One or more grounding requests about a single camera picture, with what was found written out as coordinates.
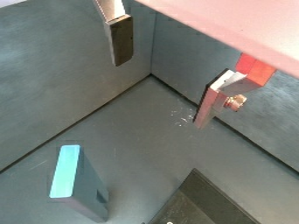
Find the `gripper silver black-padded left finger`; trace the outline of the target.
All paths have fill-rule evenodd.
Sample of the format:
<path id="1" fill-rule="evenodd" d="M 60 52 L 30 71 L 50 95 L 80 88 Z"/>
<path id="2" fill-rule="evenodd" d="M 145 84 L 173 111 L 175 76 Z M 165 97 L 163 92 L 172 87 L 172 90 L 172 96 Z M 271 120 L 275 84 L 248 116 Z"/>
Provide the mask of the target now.
<path id="1" fill-rule="evenodd" d="M 121 0 L 92 0 L 103 18 L 112 63 L 116 67 L 133 56 L 133 18 L 125 13 Z"/>

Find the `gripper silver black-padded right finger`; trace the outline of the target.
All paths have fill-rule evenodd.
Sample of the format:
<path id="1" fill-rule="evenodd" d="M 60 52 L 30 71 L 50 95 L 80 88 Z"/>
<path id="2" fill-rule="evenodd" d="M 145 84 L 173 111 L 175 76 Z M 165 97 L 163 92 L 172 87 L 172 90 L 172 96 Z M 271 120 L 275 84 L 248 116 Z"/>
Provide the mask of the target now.
<path id="1" fill-rule="evenodd" d="M 275 72 L 265 62 L 241 53 L 235 70 L 225 69 L 205 86 L 193 118 L 196 127 L 203 129 L 224 109 L 237 112 L 247 101 L 243 94 L 261 88 Z"/>

